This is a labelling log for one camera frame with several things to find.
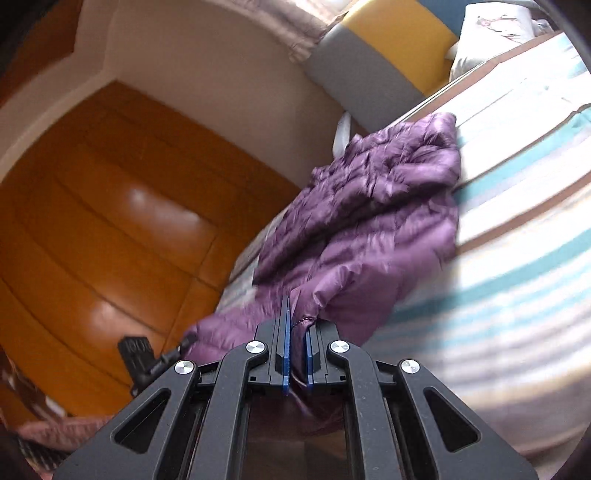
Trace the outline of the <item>purple down jacket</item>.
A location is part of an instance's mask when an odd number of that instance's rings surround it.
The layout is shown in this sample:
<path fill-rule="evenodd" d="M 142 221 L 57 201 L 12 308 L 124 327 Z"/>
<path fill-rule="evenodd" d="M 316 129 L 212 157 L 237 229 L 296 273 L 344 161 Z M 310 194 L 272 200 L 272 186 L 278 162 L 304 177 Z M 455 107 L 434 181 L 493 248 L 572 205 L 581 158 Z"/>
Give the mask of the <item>purple down jacket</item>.
<path fill-rule="evenodd" d="M 259 251 L 242 306 L 198 321 L 187 357 L 221 360 L 290 299 L 293 382 L 284 413 L 326 420 L 329 400 L 304 391 L 304 333 L 315 321 L 363 344 L 394 305 L 437 273 L 456 250 L 461 176 L 456 119 L 433 113 L 368 136 L 356 136 L 331 164 L 311 174 Z"/>

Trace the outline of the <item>striped bed cover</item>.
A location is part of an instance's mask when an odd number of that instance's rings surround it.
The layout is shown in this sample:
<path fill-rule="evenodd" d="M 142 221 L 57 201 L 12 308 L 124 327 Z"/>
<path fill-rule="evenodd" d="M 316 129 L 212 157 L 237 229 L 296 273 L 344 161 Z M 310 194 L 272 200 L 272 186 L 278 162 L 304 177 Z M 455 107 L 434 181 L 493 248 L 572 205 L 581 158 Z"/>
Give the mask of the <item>striped bed cover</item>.
<path fill-rule="evenodd" d="M 427 366 L 550 476 L 590 424 L 590 74 L 550 33 L 382 126 L 432 113 L 456 118 L 457 251 L 366 349 Z"/>

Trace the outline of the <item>pink patterned curtain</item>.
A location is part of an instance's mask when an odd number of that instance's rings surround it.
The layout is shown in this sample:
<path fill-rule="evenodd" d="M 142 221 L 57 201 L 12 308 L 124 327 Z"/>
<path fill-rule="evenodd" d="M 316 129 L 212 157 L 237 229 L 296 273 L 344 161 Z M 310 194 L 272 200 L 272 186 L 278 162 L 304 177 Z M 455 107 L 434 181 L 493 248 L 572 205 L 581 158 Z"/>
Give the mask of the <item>pink patterned curtain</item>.
<path fill-rule="evenodd" d="M 263 27 L 287 46 L 291 59 L 301 63 L 356 1 L 221 0 L 211 4 Z"/>

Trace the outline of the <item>grey yellow blue headboard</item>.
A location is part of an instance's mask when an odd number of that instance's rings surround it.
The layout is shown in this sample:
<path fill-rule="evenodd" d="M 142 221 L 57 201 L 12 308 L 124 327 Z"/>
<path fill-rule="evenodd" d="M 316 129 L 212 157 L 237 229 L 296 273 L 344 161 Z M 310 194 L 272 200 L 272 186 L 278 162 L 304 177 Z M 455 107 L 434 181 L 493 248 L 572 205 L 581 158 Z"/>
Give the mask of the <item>grey yellow blue headboard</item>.
<path fill-rule="evenodd" d="M 442 88 L 467 1 L 359 1 L 304 62 L 363 129 L 380 130 Z"/>

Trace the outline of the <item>white pillow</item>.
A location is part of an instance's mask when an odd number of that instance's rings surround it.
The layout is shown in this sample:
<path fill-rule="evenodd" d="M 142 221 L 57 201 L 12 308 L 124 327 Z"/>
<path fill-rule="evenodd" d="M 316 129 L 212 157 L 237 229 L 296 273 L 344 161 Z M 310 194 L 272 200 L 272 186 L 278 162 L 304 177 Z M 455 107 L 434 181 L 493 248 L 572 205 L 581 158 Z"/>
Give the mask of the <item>white pillow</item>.
<path fill-rule="evenodd" d="M 459 40 L 448 50 L 452 82 L 482 63 L 555 31 L 535 1 L 486 1 L 466 7 Z"/>

